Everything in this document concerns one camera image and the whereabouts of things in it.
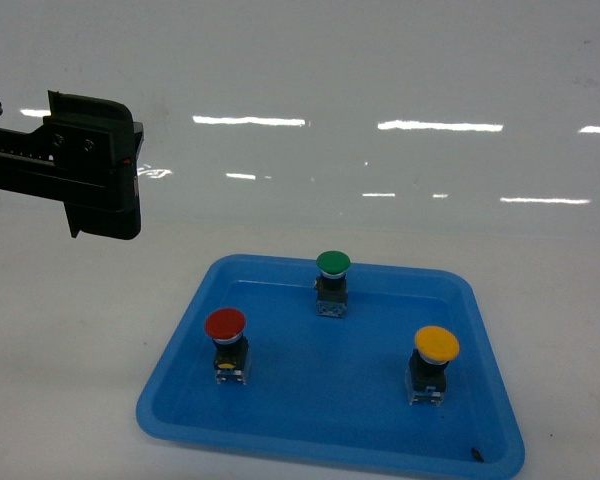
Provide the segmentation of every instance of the black mark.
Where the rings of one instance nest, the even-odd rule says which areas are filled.
[[[471,456],[473,456],[473,458],[475,458],[480,463],[484,462],[484,458],[482,458],[482,455],[480,454],[480,452],[478,450],[476,450],[475,448],[471,449]]]

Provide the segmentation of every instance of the white table surface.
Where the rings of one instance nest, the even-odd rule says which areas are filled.
[[[0,192],[0,479],[385,478],[135,420],[215,260],[327,249],[465,278],[525,442],[516,478],[600,479],[600,134],[578,133],[600,127],[600,1],[0,2],[0,127],[36,128],[21,109],[47,90],[144,123],[143,230],[74,240],[61,204]]]

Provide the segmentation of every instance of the screw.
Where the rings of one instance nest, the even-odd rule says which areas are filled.
[[[60,146],[62,146],[63,143],[64,137],[57,133],[53,136],[53,140],[51,140],[51,145],[53,145],[55,148],[60,148]]]

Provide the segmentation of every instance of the yellow button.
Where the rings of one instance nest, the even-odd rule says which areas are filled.
[[[460,353],[458,339],[442,327],[421,328],[416,333],[415,342],[420,355],[435,362],[450,362]]]

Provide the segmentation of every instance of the robotic arm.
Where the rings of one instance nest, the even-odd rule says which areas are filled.
[[[49,106],[32,133],[0,129],[0,189],[63,202],[74,238],[134,238],[142,123],[108,100],[49,92]]]

